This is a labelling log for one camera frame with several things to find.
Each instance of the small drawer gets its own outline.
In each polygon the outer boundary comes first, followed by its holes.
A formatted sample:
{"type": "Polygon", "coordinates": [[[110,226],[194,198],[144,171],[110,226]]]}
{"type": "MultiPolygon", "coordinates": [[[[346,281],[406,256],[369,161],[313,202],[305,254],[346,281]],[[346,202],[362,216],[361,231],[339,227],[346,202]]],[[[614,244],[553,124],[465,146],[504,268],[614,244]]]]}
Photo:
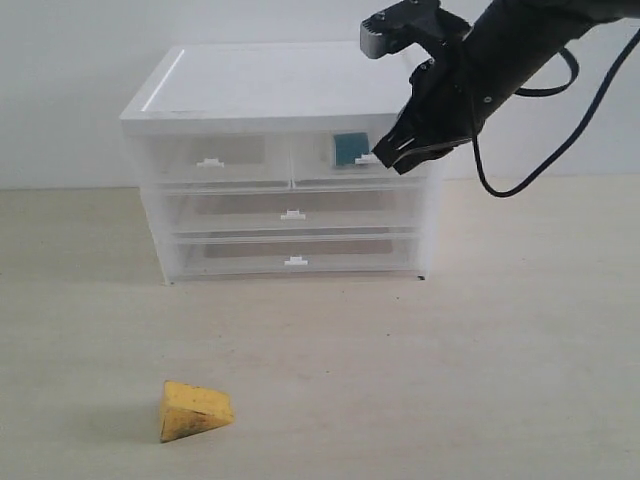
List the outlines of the small drawer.
{"type": "Polygon", "coordinates": [[[152,181],[216,189],[290,185],[290,150],[281,135],[161,136],[142,145],[152,181]]]}
{"type": "Polygon", "coordinates": [[[296,188],[379,186],[419,183],[424,169],[398,175],[387,169],[371,150],[388,133],[390,125],[370,125],[349,132],[296,135],[291,140],[293,181],[296,188]]]}
{"type": "Polygon", "coordinates": [[[423,190],[266,193],[254,195],[170,195],[173,233],[242,230],[416,227],[423,190]]]}
{"type": "Polygon", "coordinates": [[[182,276],[416,269],[412,239],[178,245],[182,276]]]}

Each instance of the drawer handle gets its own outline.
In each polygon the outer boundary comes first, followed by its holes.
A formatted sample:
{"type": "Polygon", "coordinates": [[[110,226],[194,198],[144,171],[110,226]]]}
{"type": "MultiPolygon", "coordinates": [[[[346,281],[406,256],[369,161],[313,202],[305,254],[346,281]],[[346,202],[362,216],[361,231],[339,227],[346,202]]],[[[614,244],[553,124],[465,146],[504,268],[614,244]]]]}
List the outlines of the drawer handle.
{"type": "Polygon", "coordinates": [[[287,210],[287,213],[280,215],[280,220],[306,220],[307,216],[300,210],[287,210]]]}
{"type": "Polygon", "coordinates": [[[305,260],[302,257],[290,257],[289,260],[284,261],[284,264],[287,267],[304,267],[309,265],[309,260],[305,260]]]}
{"type": "Polygon", "coordinates": [[[378,163],[378,158],[373,153],[369,153],[362,155],[360,158],[356,158],[355,163],[356,165],[373,165],[374,163],[378,163]]]}
{"type": "Polygon", "coordinates": [[[224,162],[221,162],[219,158],[205,158],[203,161],[196,163],[196,166],[224,168],[224,162]]]}

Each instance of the plastic drawer unit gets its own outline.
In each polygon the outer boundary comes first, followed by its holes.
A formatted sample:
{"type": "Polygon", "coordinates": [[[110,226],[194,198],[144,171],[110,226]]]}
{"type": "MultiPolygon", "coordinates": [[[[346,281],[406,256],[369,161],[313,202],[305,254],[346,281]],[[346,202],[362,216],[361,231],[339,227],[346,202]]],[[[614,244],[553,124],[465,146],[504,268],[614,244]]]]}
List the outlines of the plastic drawer unit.
{"type": "Polygon", "coordinates": [[[120,117],[166,282],[426,276],[442,164],[400,176],[371,154],[422,55],[372,61],[343,42],[171,49],[120,117]]]}

